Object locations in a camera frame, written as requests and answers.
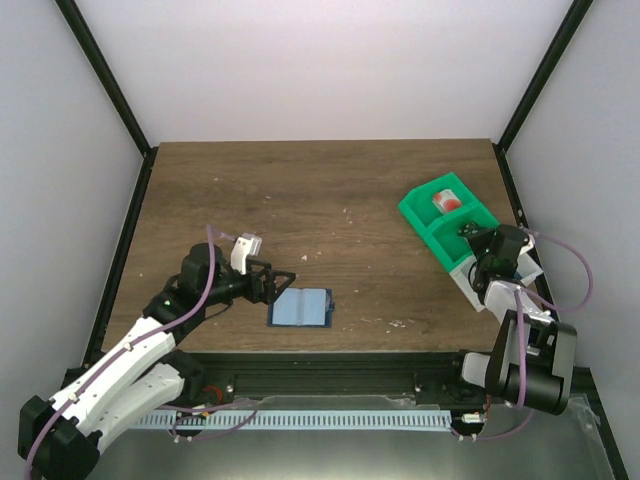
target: green plastic tray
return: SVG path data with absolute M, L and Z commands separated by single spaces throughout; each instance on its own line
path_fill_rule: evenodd
M 462 202 L 462 207 L 442 214 L 432 199 L 436 193 L 446 188 L 453 190 Z M 476 222 L 482 227 L 496 227 L 500 224 L 455 173 L 447 173 L 414 188 L 400 202 L 398 209 L 447 272 L 451 272 L 472 255 L 467 241 L 458 236 L 460 227 L 469 222 Z

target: wooden table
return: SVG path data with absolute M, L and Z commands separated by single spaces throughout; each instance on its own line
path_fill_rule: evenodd
M 490 349 L 498 322 L 475 312 L 397 209 L 409 190 L 450 171 L 513 223 L 488 140 L 163 144 L 105 346 L 206 241 L 210 223 L 260 235 L 260 257 L 296 272 L 294 287 L 331 288 L 333 326 L 267 327 L 265 305 L 238 300 L 185 350 Z M 231 244 L 220 245 L 228 255 Z

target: purple cable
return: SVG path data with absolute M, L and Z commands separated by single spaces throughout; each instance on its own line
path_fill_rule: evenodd
M 156 333 L 159 332 L 165 332 L 171 328 L 174 328 L 178 325 L 180 325 L 183 322 L 186 322 L 187 320 L 189 320 L 192 316 L 194 316 L 204 305 L 204 303 L 207 300 L 207 297 L 209 296 L 209 291 L 211 290 L 211 287 L 213 286 L 213 274 L 215 272 L 215 262 L 216 262 L 216 253 L 215 253 L 215 247 L 214 247 L 214 243 L 213 243 L 213 229 L 211 228 L 210 225 L 207 225 L 207 239 L 209 240 L 209 274 L 207 276 L 207 284 L 204 288 L 204 291 L 202 292 L 202 296 L 200 297 L 200 300 L 198 300 L 198 303 L 196 303 L 196 305 L 189 310 L 187 313 L 185 313 L 182 317 L 174 320 L 173 322 L 167 323 L 166 325 L 162 325 L 161 327 L 155 328 L 147 333 L 145 333 L 144 335 L 139 336 L 138 338 L 132 340 L 130 342 L 131 347 L 135 347 L 136 345 L 138 345 L 140 342 L 145 341 L 147 338 L 155 335 Z M 100 375 L 102 375 L 104 373 L 104 371 L 109 368 L 111 365 L 113 365 L 113 363 L 118 360 L 122 355 L 124 355 L 126 352 L 128 352 L 128 350 L 126 348 L 121 348 L 120 350 L 116 351 L 111 357 L 109 357 L 108 360 L 106 360 L 88 379 L 87 381 L 78 389 L 76 390 L 75 396 L 76 397 L 80 397 L 80 395 L 82 395 L 87 388 L 89 388 L 91 386 L 91 384 L 93 384 L 93 382 L 95 382 L 98 377 L 100 377 Z M 44 437 L 47 435 L 47 433 L 49 433 L 49 430 L 51 430 L 51 428 L 53 428 L 53 425 L 58 421 L 58 419 L 64 414 L 64 412 L 73 404 L 74 402 L 69 399 L 67 400 L 65 403 L 62 404 L 62 406 L 51 416 L 51 418 L 49 419 L 49 421 L 47 423 L 45 423 L 44 427 L 42 427 L 42 430 L 40 430 L 40 433 L 38 433 L 38 436 L 36 437 L 36 439 L 33 442 L 33 445 L 31 446 L 31 449 L 29 450 L 29 454 L 27 455 L 27 460 L 25 462 L 25 468 L 24 468 L 24 480 L 31 480 L 31 467 L 33 465 L 33 460 L 36 456 L 36 452 L 38 451 L 38 448 L 40 448 L 40 445 L 42 444 Z
M 161 407 L 158 407 L 158 410 L 175 410 L 176 412 L 183 412 L 183 413 L 213 413 L 220 410 L 228 410 L 231 408 L 238 408 L 238 407 L 245 407 L 245 406 L 253 407 L 253 406 L 257 406 L 257 404 L 258 403 L 253 400 L 246 400 L 242 402 L 227 403 L 225 405 L 217 405 L 215 407 L 207 407 L 207 408 L 185 408 L 185 407 L 174 407 L 171 405 L 162 405 Z M 246 424 L 251 422 L 251 420 L 253 420 L 257 414 L 258 414 L 258 410 L 256 409 L 251 413 L 251 415 L 245 418 L 242 422 L 238 423 L 237 425 L 234 425 L 233 427 L 227 430 L 224 430 L 218 433 L 213 433 L 211 435 L 199 435 L 198 437 L 192 437 L 191 441 L 201 442 L 204 440 L 213 440 L 214 438 L 223 437 L 225 435 L 229 435 L 230 433 L 237 432 Z M 176 418 L 176 421 L 174 422 L 173 427 L 171 428 L 171 436 L 173 438 L 179 438 L 178 432 L 176 429 L 178 425 L 188 420 L 189 418 L 190 417 Z
M 520 290 L 513 292 L 516 297 L 516 311 L 518 314 L 518 353 L 520 354 L 520 385 L 518 387 L 517 408 L 524 406 L 524 398 L 527 393 L 527 342 L 525 341 L 524 332 L 524 312 L 522 311 L 522 299 L 520 298 Z
M 233 235 L 229 235 L 228 233 L 221 232 L 217 228 L 213 229 L 213 233 L 218 235 L 219 238 L 224 238 L 225 240 L 229 240 L 232 243 L 235 243 L 238 237 L 234 237 Z
M 553 237 L 549 237 L 547 235 L 543 235 L 540 232 L 536 232 L 535 230 L 529 230 L 528 228 L 524 228 L 523 227 L 522 230 L 524 230 L 526 233 L 528 233 L 530 235 L 533 235 L 534 237 L 540 237 L 543 240 L 548 240 L 548 241 L 550 241 L 552 243 L 555 243 L 556 245 L 560 245 L 561 247 L 569 250 L 576 257 L 578 257 L 578 259 L 582 262 L 582 265 L 584 265 L 584 269 L 587 271 L 587 278 L 589 280 L 589 286 L 587 287 L 587 293 L 586 293 L 584 299 L 578 305 L 576 305 L 575 307 L 571 307 L 571 308 L 558 307 L 557 305 L 554 305 L 553 303 L 548 302 L 547 300 L 542 298 L 540 295 L 538 295 L 536 292 L 534 292 L 532 290 L 529 290 L 528 288 L 525 288 L 523 290 L 525 292 L 527 292 L 530 296 L 532 296 L 533 298 L 538 300 L 540 303 L 542 303 L 547 308 L 551 308 L 551 309 L 553 309 L 553 310 L 555 310 L 556 312 L 559 312 L 559 313 L 574 313 L 574 312 L 577 312 L 578 310 L 580 310 L 582 307 L 584 307 L 587 304 L 587 302 L 589 302 L 589 300 L 591 300 L 591 295 L 593 294 L 593 272 L 591 271 L 591 267 L 589 266 L 589 262 L 587 262 L 587 259 L 584 258 L 584 256 L 578 250 L 573 248 L 571 245 L 563 242 L 562 240 L 558 240 L 557 238 L 553 238 Z
M 508 430 L 504 433 L 497 433 L 496 435 L 488 435 L 485 437 L 476 437 L 475 441 L 477 442 L 490 442 L 492 440 L 503 440 L 505 438 L 509 438 L 513 435 L 515 435 L 516 433 L 522 431 L 524 429 L 524 427 L 526 427 L 529 422 L 531 421 L 531 419 L 533 418 L 533 414 L 535 413 L 535 410 L 529 410 L 529 415 L 527 415 L 527 417 L 523 420 L 523 422 L 518 425 L 515 428 L 512 428 L 511 430 Z M 451 432 L 458 438 L 462 437 L 462 435 L 460 435 L 458 432 L 456 432 L 455 430 L 451 429 Z

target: purple wire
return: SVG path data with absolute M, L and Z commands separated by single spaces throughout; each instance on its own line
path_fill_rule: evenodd
M 189 407 L 175 407 L 173 405 L 161 405 L 158 407 L 158 410 L 175 410 L 176 412 L 181 413 L 213 413 L 218 410 L 228 410 L 230 408 L 238 408 L 238 407 L 253 407 L 257 404 L 257 402 L 253 400 L 243 400 L 241 402 L 235 403 L 225 403 L 224 405 L 216 405 L 215 407 L 206 407 L 206 408 L 189 408 Z
M 571 308 L 558 307 L 557 305 L 554 305 L 553 303 L 548 302 L 547 300 L 542 298 L 540 295 L 538 295 L 536 292 L 534 292 L 532 290 L 529 290 L 528 288 L 525 288 L 523 290 L 525 292 L 527 292 L 527 294 L 529 294 L 530 296 L 532 296 L 533 298 L 538 300 L 540 303 L 542 303 L 547 308 L 551 308 L 551 309 L 553 309 L 553 310 L 555 310 L 556 312 L 559 312 L 559 313 L 574 313 L 574 312 L 577 312 L 578 310 L 580 310 L 581 308 L 583 308 L 589 302 L 589 300 L 591 300 L 591 296 L 593 294 L 593 271 L 591 270 L 591 267 L 589 266 L 589 262 L 587 262 L 587 259 L 584 257 L 584 255 L 582 255 L 578 250 L 573 248 L 571 245 L 563 242 L 562 240 L 558 240 L 557 238 L 549 237 L 548 235 L 543 235 L 540 232 L 536 232 L 535 230 L 529 230 L 528 228 L 524 228 L 523 227 L 522 230 L 524 230 L 528 234 L 533 235 L 534 237 L 540 237 L 543 240 L 548 240 L 548 241 L 550 241 L 552 243 L 555 243 L 556 245 L 560 245 L 561 247 L 569 250 L 576 257 L 578 257 L 578 259 L 582 262 L 582 265 L 584 265 L 584 269 L 587 271 L 587 278 L 589 280 L 589 286 L 587 287 L 587 293 L 586 293 L 584 299 L 578 305 L 576 305 L 575 307 L 571 307 Z
M 221 232 L 217 228 L 213 229 L 213 233 L 218 235 L 218 237 L 224 238 L 225 240 L 229 240 L 230 242 L 233 242 L 233 243 L 235 243 L 235 241 L 238 239 L 238 237 L 234 237 L 233 235 L 229 235 L 228 233 Z
M 257 402 L 253 400 L 246 400 L 246 401 L 227 403 L 225 405 L 217 405 L 215 407 L 207 407 L 207 408 L 185 408 L 185 407 L 174 407 L 171 405 L 162 405 L 161 407 L 158 407 L 158 410 L 175 410 L 176 412 L 183 412 L 183 413 L 213 413 L 220 410 L 229 410 L 231 408 L 238 408 L 238 407 L 245 407 L 245 406 L 251 406 L 251 407 L 257 406 Z M 230 433 L 237 432 L 246 424 L 251 422 L 251 420 L 253 420 L 257 414 L 258 414 L 258 410 L 256 409 L 251 413 L 251 415 L 245 418 L 242 422 L 238 423 L 237 425 L 234 425 L 233 427 L 227 430 L 224 430 L 218 433 L 212 433 L 210 435 L 198 435 L 197 437 L 192 437 L 191 441 L 201 442 L 204 440 L 213 440 L 214 438 L 223 437 L 225 435 L 229 435 Z M 176 419 L 176 421 L 174 422 L 171 428 L 171 434 L 172 434 L 171 436 L 173 438 L 178 438 L 178 432 L 176 430 L 178 425 L 188 420 L 189 418 L 190 417 L 183 417 L 183 418 Z
M 213 274 L 215 272 L 215 264 L 216 264 L 216 252 L 215 252 L 215 246 L 213 242 L 213 229 L 211 228 L 210 225 L 207 225 L 207 239 L 209 241 L 209 274 L 207 276 L 207 284 L 204 288 L 204 291 L 202 292 L 202 296 L 200 297 L 200 300 L 198 300 L 198 303 L 196 303 L 196 305 L 187 313 L 185 313 L 182 317 L 174 320 L 173 322 L 167 323 L 166 325 L 162 325 L 158 328 L 155 328 L 145 333 L 144 335 L 141 335 L 138 338 L 132 340 L 130 342 L 131 347 L 138 345 L 140 342 L 145 341 L 147 338 L 155 335 L 156 333 L 165 332 L 169 329 L 172 329 L 180 325 L 181 323 L 186 322 L 191 317 L 193 317 L 202 308 L 204 303 L 207 301 L 207 297 L 209 296 L 209 292 L 211 291 L 211 287 L 213 286 Z M 118 360 L 122 355 L 124 355 L 126 352 L 128 352 L 128 350 L 123 347 L 120 350 L 116 351 L 111 357 L 109 357 L 108 360 L 106 360 L 87 379 L 87 381 L 78 390 L 74 392 L 76 397 L 80 397 L 80 395 L 82 395 L 91 386 L 91 384 L 93 384 L 93 382 L 95 382 L 98 379 L 98 377 L 100 377 L 100 375 L 104 373 L 104 371 L 107 368 L 113 365 L 113 363 L 116 360 Z M 40 448 L 40 445 L 44 441 L 44 437 L 47 435 L 47 433 L 49 433 L 49 430 L 53 428 L 53 425 L 58 421 L 58 419 L 64 414 L 64 412 L 73 403 L 74 402 L 72 400 L 67 400 L 65 403 L 63 403 L 62 406 L 51 416 L 51 418 L 47 421 L 47 423 L 45 423 L 44 427 L 42 427 L 42 430 L 40 430 L 40 433 L 38 433 L 38 436 L 34 440 L 33 445 L 31 445 L 31 449 L 29 450 L 29 454 L 27 455 L 27 460 L 25 462 L 25 467 L 24 467 L 24 480 L 31 480 L 31 467 L 33 466 L 33 460 L 36 456 L 38 448 Z
M 524 406 L 524 399 L 527 393 L 527 342 L 525 341 L 524 312 L 522 311 L 520 290 L 516 289 L 513 292 L 513 295 L 516 298 L 516 311 L 518 313 L 518 351 L 520 354 L 520 385 L 518 387 L 518 401 L 516 403 L 516 407 L 522 408 Z
M 477 442 L 490 442 L 492 440 L 503 440 L 505 438 L 509 438 L 509 437 L 515 435 L 516 433 L 522 431 L 524 429 L 524 427 L 526 427 L 529 424 L 529 422 L 533 418 L 533 414 L 534 413 L 535 413 L 535 410 L 529 410 L 529 414 L 523 420 L 523 422 L 520 425 L 518 425 L 517 427 L 512 428 L 511 430 L 508 430 L 508 431 L 506 431 L 504 433 L 497 433 L 496 435 L 487 435 L 487 436 L 484 436 L 484 437 L 476 437 L 476 441 Z M 458 438 L 462 437 L 462 435 L 460 435 L 460 433 L 456 432 L 453 429 L 451 429 L 451 432 Z

